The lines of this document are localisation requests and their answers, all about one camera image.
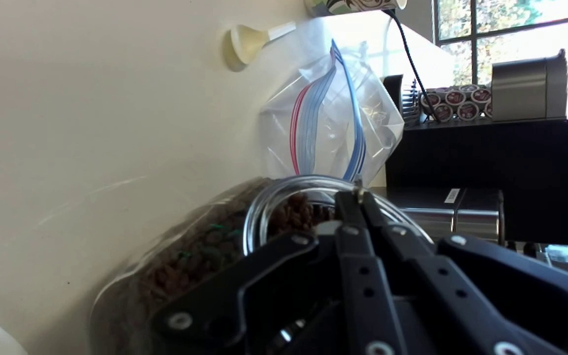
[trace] window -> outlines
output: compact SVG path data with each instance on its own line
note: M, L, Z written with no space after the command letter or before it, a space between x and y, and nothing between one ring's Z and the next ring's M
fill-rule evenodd
M457 86L490 84L496 62L559 50L568 60L568 0L433 0L433 11L435 42L455 60Z

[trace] screw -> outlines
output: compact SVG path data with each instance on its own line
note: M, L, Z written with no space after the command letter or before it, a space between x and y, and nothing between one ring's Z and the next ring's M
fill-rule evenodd
M344 236L358 236L358 230L354 230L354 228L350 228L350 226L344 226L344 228L342 228L342 234L344 234Z
M295 245L309 245L309 240L303 240L303 238L291 238L291 243L295 243Z
M520 348L508 342L494 344L494 355L522 355Z
M173 314L167 318L167 328L169 330L177 330L177 332L183 332L191 326L191 316L185 314L185 313L179 313L179 314Z
M394 355L394 350L388 344L382 342L370 342L364 348L364 355Z
M455 243L455 245L461 245L461 247L467 243L467 242L465 242L463 238L459 238L459 236L449 238L449 242Z
M392 232L392 234L398 234L398 236L406 236L406 230L404 230L404 228L392 228L390 232Z

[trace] plastic zipper bag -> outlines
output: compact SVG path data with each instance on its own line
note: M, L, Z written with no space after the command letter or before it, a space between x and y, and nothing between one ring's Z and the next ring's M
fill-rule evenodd
M329 56L275 94L260 113L271 178L333 176L372 182L402 139L404 121L356 56Z

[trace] black equipment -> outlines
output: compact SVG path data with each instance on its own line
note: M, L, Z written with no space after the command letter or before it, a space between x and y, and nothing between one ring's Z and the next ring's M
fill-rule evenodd
M329 236L279 236L157 313L155 354L568 354L565 273L479 240L431 245L370 194L335 210Z

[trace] cable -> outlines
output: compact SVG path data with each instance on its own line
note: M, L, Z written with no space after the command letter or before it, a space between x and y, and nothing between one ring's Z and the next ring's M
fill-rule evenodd
M400 38L402 38L402 46L404 46L406 60L408 60L408 64L410 64L410 70L411 70L413 76L415 76L415 82L417 82L417 86L419 86L419 92L421 92L421 96L423 96L423 100L425 100L425 105L427 105L427 109L429 109L429 115L433 117L435 123L441 123L439 117L437 117L437 113L435 113L435 109L433 109L433 105L429 105L429 100L427 100L427 96L425 96L425 92L423 92L419 74L417 74L415 64L413 64L413 60L411 60L411 56L410 56L410 50L408 50L408 44L406 44L406 36L404 36L404 30L402 30L400 21L398 21L398 17L396 17L396 11L394 11L394 9L392 9L392 11L384 11L384 15L396 23L398 32L400 32Z

